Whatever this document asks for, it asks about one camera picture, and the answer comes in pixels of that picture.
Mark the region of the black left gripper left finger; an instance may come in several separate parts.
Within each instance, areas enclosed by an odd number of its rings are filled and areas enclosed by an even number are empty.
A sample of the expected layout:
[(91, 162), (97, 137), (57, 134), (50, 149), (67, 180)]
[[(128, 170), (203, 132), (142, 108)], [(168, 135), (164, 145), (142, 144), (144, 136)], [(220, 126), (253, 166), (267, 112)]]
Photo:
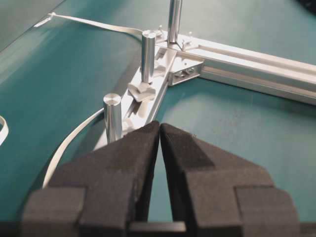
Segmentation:
[(21, 235), (123, 237), (131, 221), (147, 220), (159, 127), (153, 121), (59, 166), (30, 195)]

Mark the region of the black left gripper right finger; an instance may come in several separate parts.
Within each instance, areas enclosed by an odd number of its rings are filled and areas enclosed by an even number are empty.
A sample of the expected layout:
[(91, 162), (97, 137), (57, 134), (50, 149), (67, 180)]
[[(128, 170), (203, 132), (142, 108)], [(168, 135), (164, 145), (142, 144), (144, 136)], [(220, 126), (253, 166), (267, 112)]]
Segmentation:
[(193, 236), (299, 236), (291, 196), (265, 168), (167, 123), (160, 141), (173, 219)]

